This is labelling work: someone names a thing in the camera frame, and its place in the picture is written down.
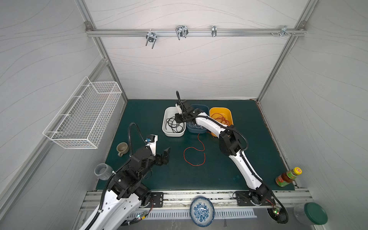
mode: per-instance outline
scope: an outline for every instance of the bottle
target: bottle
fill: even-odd
[[[287,171],[286,173],[283,173],[276,177],[276,184],[280,187],[285,187],[286,185],[290,184],[297,178],[298,175],[302,173],[301,169],[299,167],[295,167],[294,169],[291,169]]]

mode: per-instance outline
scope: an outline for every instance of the white wire basket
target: white wire basket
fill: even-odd
[[[85,77],[43,134],[64,149],[97,149],[120,95],[117,82]]]

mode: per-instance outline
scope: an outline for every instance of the yellow plastic tray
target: yellow plastic tray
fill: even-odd
[[[229,125],[233,125],[233,117],[231,115],[230,109],[223,107],[213,107],[209,110],[209,116],[212,117],[213,119],[221,117],[220,114],[223,115],[226,118],[226,120],[229,121]]]

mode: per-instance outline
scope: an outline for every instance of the plate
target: plate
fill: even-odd
[[[209,199],[198,197],[190,205],[189,214],[196,225],[207,227],[215,217],[215,209]]]

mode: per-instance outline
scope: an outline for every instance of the jar with green lid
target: jar with green lid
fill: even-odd
[[[328,220],[326,211],[314,202],[296,205],[294,215],[304,225],[322,225]]]
[[[276,177],[276,184],[280,187],[284,187],[293,182],[300,174],[302,174],[301,169],[299,167],[295,167],[294,169],[289,170],[286,173],[283,173],[280,176]]]

